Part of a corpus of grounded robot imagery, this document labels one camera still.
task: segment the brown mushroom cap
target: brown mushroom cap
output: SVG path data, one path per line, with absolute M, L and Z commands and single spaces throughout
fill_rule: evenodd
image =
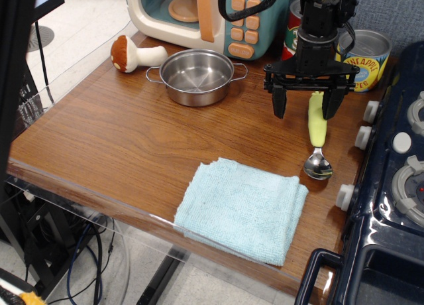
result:
M 118 37 L 112 44 L 111 60 L 114 67 L 119 71 L 125 72 L 127 70 L 127 37 L 125 35 Z

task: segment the toy microwave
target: toy microwave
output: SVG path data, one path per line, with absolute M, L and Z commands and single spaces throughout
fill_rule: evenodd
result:
M 227 12 L 262 0 L 226 0 Z M 231 58 L 255 60 L 285 30 L 290 0 L 277 0 L 265 11 L 236 22 L 222 18 L 218 0 L 127 0 L 136 28 L 147 36 L 187 48 L 207 48 Z

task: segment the toy mushroom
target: toy mushroom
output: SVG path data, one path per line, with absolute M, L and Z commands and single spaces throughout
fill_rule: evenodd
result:
M 127 36 L 121 35 L 112 44 L 111 59 L 121 72 L 131 73 L 137 66 L 160 66 L 168 57 L 163 46 L 137 48 Z

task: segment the toy stove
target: toy stove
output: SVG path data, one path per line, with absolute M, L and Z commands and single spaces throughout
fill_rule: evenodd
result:
M 347 211 L 341 255 L 318 249 L 296 304 L 307 304 L 319 267 L 336 269 L 331 304 L 424 304 L 424 42 L 406 48 L 383 100 L 368 104 L 355 145 L 366 151 Z

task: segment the white floor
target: white floor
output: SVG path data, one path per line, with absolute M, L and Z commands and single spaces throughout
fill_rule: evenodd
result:
M 44 47 L 48 81 L 60 89 L 52 90 L 55 103 L 72 87 L 84 79 L 102 61 L 109 58 L 110 45 L 117 35 L 132 36 L 137 29 L 131 23 L 126 0 L 67 0 L 65 4 L 39 20 L 39 25 L 54 31 L 54 40 Z M 44 85 L 39 51 L 28 53 L 27 62 L 37 88 Z M 119 304 L 123 291 L 123 304 L 135 305 L 171 245 L 132 227 L 123 226 L 131 271 L 125 286 L 125 249 L 123 238 L 115 236 L 111 260 L 103 279 L 101 304 Z M 101 235 L 104 246 L 103 264 L 112 231 Z M 97 250 L 95 240 L 90 246 Z M 0 242 L 0 267 L 21 278 L 25 266 L 15 251 Z M 95 277 L 95 265 L 88 251 L 77 259 L 70 290 L 72 294 L 83 289 Z M 46 300 L 47 303 L 67 297 L 66 276 Z M 92 304 L 93 286 L 74 298 L 77 304 Z M 264 286 L 250 278 L 190 255 L 179 266 L 161 297 L 159 304 L 293 304 L 294 298 Z M 69 300 L 55 304 L 70 304 Z

